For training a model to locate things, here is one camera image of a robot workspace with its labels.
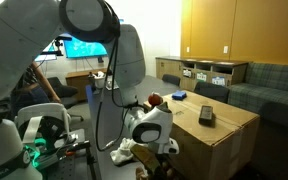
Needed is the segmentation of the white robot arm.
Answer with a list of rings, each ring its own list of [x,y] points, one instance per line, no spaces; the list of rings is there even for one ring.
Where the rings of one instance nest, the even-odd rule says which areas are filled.
[[[3,0],[0,2],[0,99],[15,88],[24,71],[60,35],[98,42],[114,60],[113,74],[129,110],[127,121],[138,143],[155,143],[166,153],[172,143],[171,111],[139,108],[135,86],[145,60],[134,26],[122,23],[105,0]],[[42,180],[28,159],[15,123],[0,118],[0,180]]]

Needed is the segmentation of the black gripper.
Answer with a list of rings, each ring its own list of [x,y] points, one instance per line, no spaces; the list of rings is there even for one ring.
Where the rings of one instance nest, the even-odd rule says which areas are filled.
[[[169,138],[166,143],[152,142],[152,150],[157,154],[178,154],[179,145],[173,138]]]

